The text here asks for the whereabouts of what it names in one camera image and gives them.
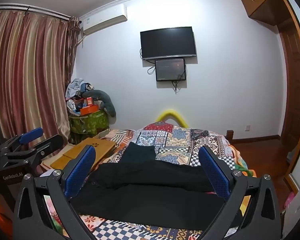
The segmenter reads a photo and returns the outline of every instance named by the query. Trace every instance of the curtain rod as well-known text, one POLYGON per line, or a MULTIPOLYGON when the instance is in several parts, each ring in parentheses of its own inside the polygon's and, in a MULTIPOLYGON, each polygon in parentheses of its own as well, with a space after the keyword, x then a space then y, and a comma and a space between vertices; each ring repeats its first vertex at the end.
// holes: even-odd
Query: curtain rod
POLYGON ((69 19, 71 18, 69 15, 58 13, 42 7, 18 4, 18 3, 0 3, 0 10, 19 10, 19 11, 37 12, 37 13, 50 15, 66 21, 69 21, 69 19))

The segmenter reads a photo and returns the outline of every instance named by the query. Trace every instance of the bedspread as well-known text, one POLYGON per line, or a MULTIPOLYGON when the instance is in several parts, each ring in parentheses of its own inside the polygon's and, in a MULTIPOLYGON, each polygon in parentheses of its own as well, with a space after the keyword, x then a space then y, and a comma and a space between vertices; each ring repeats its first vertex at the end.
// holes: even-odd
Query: bedspread
MULTIPOLYGON (((157 160, 198 166, 200 165, 198 151, 200 147, 207 145, 231 169, 245 171, 245 174, 248 176, 253 174, 246 166, 242 166, 243 160, 240 157, 240 153, 233 152, 236 151, 235 148, 229 145, 229 142, 223 135, 208 130, 188 129, 165 122, 156 122, 137 131, 108 129, 96 137, 116 142, 114 154, 101 163, 117 163, 129 142, 132 141, 138 145, 154 146, 157 160)), ((61 224, 49 197, 46 197, 46 202, 51 216, 61 224)), ((189 205, 189 208, 195 208, 195 202, 184 204, 189 205)), ((100 240, 108 238, 111 240, 196 240, 202 233, 195 230, 161 228, 105 220, 89 215, 80 215, 80 217, 93 235, 100 240)), ((236 228, 229 229, 226 236, 233 234, 235 231, 236 228)))

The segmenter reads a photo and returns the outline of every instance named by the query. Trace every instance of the wall-mounted monitor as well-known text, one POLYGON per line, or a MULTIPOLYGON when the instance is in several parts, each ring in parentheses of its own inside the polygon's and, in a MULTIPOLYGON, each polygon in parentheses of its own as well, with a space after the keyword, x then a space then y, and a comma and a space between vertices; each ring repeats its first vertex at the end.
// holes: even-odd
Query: wall-mounted monitor
POLYGON ((195 57, 192 27, 140 32, 142 59, 195 57))
POLYGON ((183 58, 167 58, 155 61, 157 81, 186 80, 186 63, 183 58))

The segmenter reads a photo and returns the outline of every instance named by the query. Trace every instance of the yellow arch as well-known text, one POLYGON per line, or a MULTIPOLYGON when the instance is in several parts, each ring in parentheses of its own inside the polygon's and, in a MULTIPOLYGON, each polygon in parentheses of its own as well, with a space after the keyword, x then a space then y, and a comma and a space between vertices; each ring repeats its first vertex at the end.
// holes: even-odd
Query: yellow arch
POLYGON ((156 122, 163 121, 167 116, 174 117, 177 120, 180 127, 189 128, 188 125, 186 124, 185 120, 183 120, 183 118, 181 117, 181 115, 172 109, 163 111, 157 118, 156 122))

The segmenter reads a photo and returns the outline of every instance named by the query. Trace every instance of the wooden floor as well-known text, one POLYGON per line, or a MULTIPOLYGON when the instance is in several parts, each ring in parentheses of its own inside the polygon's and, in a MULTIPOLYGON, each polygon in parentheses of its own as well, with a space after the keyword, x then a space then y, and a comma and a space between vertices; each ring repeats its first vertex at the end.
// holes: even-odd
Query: wooden floor
POLYGON ((258 177, 263 174, 271 176, 279 200, 280 211, 282 211, 290 190, 283 181, 284 174, 288 169, 286 162, 288 152, 280 140, 240 143, 234 144, 234 147, 240 151, 248 168, 255 170, 258 177))

